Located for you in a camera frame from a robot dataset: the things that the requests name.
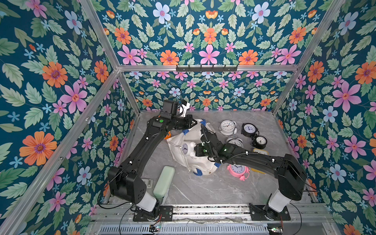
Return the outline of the white canvas tote bag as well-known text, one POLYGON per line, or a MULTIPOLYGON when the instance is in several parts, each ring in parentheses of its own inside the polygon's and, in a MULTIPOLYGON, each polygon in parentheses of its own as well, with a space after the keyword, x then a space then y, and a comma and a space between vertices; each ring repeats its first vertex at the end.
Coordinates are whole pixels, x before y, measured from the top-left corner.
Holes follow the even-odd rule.
POLYGON ((194 148, 201 145, 201 125, 211 132, 214 132, 214 129, 205 119, 198 119, 197 122, 193 128, 183 130, 182 133, 167 139, 167 144, 174 161, 186 167, 189 172, 196 176, 211 175, 221 164, 209 161, 206 155, 196 156, 194 148))

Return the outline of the white twin-bell alarm clock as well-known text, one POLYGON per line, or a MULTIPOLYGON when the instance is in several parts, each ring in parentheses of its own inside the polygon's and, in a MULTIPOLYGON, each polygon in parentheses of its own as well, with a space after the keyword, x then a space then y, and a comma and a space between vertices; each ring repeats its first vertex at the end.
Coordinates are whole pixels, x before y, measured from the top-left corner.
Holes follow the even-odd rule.
POLYGON ((221 122, 219 131, 224 136, 232 136, 238 132, 237 123, 232 120, 224 120, 221 122))

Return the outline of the pink alarm clock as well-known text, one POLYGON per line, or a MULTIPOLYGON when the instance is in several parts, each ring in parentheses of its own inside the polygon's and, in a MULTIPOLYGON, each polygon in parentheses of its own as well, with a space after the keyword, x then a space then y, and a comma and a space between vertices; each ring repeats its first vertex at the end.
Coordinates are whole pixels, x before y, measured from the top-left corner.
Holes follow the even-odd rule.
POLYGON ((241 181, 245 181, 250 175, 249 168, 243 165, 230 164, 227 166, 227 170, 233 177, 241 181))

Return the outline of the black twin-bell alarm clock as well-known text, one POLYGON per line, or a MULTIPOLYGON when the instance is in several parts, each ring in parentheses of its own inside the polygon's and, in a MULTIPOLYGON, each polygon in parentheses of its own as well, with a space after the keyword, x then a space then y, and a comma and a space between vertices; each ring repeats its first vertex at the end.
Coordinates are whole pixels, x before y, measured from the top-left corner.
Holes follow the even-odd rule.
POLYGON ((241 134, 248 138, 254 138, 259 135, 259 130, 251 123, 244 123, 241 128, 241 134))

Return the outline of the small white purple-face clock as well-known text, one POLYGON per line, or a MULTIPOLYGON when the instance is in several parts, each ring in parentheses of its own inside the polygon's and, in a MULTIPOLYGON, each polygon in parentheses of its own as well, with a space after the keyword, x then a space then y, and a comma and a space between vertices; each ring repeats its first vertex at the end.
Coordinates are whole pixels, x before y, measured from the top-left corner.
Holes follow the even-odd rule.
POLYGON ((194 151, 195 146, 196 146, 195 142, 183 142, 181 146, 181 150, 186 157, 195 157, 195 151, 194 151))

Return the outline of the yellow square alarm clock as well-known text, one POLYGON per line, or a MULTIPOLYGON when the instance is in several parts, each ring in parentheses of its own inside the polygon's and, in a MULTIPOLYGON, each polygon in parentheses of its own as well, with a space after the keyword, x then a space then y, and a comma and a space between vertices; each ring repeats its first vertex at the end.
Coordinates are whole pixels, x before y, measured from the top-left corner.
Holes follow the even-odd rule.
POLYGON ((253 152, 258 153, 258 154, 263 154, 263 155, 269 155, 269 153, 267 151, 262 150, 262 149, 258 149, 258 148, 254 148, 253 152))

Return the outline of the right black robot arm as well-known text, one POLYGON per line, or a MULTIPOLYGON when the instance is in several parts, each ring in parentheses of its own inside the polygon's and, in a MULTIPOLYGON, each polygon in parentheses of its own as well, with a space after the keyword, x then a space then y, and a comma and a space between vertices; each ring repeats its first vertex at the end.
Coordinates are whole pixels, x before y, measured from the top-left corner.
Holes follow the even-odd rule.
POLYGON ((306 186, 307 175, 295 156, 270 156, 222 143, 217 135, 203 124, 201 144, 194 148, 198 157, 206 156, 218 164, 242 165, 274 176, 279 188, 269 197, 262 208, 250 204, 250 208, 268 218, 279 215, 291 201, 300 201, 306 186))

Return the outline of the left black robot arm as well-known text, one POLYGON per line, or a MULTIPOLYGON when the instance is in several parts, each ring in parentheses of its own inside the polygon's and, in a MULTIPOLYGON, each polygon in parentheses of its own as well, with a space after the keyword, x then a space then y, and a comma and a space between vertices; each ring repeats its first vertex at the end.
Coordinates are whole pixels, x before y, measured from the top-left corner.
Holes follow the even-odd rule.
POLYGON ((197 125, 192 115, 187 115, 190 104, 165 100, 161 112, 146 123, 146 131, 131 154, 108 172, 109 189, 113 196, 126 200, 147 213, 158 213, 155 197, 146 189, 141 179, 143 171, 156 147, 171 130, 186 130, 197 125))

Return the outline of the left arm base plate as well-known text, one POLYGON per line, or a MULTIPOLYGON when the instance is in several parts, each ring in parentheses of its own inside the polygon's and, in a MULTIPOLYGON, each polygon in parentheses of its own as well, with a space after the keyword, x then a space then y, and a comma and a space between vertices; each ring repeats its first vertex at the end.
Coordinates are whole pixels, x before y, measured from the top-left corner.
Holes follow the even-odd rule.
POLYGON ((136 209, 133 216, 133 222, 171 222, 173 211, 173 206, 158 206, 151 212, 143 209, 136 209))

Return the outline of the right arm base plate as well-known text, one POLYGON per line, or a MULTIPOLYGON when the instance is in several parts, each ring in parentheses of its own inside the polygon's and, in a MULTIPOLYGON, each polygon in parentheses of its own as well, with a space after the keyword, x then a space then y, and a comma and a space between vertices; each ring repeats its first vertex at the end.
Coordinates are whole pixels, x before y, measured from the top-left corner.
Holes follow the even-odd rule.
POLYGON ((291 221, 287 206, 281 212, 271 209, 268 205, 254 205, 249 203, 250 216, 253 221, 291 221))

